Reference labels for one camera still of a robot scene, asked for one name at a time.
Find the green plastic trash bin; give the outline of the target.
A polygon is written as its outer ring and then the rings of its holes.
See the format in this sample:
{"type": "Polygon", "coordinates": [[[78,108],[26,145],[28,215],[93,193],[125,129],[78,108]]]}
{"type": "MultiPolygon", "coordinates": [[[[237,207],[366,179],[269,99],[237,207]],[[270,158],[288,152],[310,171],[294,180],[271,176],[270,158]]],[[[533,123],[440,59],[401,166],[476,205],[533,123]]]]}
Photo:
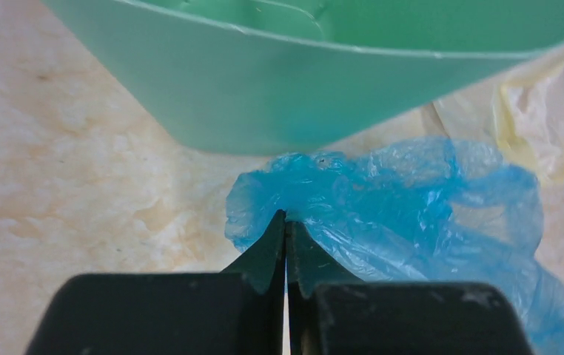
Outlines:
{"type": "Polygon", "coordinates": [[[564,43],[564,1],[48,1],[185,146],[325,146],[564,43]]]}

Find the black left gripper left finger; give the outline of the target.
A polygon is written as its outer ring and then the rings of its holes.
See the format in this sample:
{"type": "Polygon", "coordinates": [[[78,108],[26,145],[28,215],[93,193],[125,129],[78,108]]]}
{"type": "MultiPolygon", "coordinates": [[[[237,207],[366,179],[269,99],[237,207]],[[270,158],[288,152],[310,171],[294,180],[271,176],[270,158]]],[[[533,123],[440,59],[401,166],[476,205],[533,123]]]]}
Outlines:
{"type": "Polygon", "coordinates": [[[285,214],[216,273],[80,274],[56,292],[29,354],[281,354],[285,214]]]}

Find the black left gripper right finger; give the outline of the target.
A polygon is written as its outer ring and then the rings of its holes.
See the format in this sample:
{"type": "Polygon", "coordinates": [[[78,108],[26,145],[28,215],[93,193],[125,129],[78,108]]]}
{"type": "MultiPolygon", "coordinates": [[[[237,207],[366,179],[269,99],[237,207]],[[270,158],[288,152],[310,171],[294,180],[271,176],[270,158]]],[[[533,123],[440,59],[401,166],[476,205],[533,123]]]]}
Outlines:
{"type": "Polygon", "coordinates": [[[504,294],[486,283],[365,282],[298,222],[285,226],[293,354],[530,354],[504,294]]]}

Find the blue plastic trash bag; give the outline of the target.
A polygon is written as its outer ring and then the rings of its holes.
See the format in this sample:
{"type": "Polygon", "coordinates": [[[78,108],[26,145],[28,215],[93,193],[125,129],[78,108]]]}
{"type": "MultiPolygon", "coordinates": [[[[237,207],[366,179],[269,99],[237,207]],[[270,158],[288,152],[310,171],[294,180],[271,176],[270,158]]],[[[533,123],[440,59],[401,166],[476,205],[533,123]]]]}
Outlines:
{"type": "Polygon", "coordinates": [[[478,141],[415,138],[357,158],[293,153],[238,176],[225,235],[246,251],[284,210],[363,280],[497,286],[535,351],[564,354],[564,285],[535,259],[539,187],[478,141]]]}

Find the clear yellow-edged plastic bag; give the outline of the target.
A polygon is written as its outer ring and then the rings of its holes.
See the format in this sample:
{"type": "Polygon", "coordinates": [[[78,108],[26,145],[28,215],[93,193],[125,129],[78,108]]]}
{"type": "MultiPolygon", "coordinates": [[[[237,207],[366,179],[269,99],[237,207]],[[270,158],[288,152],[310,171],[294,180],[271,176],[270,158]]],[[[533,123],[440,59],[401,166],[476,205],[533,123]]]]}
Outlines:
{"type": "Polygon", "coordinates": [[[564,183],[564,45],[433,107],[451,138],[491,144],[542,183],[564,183]]]}

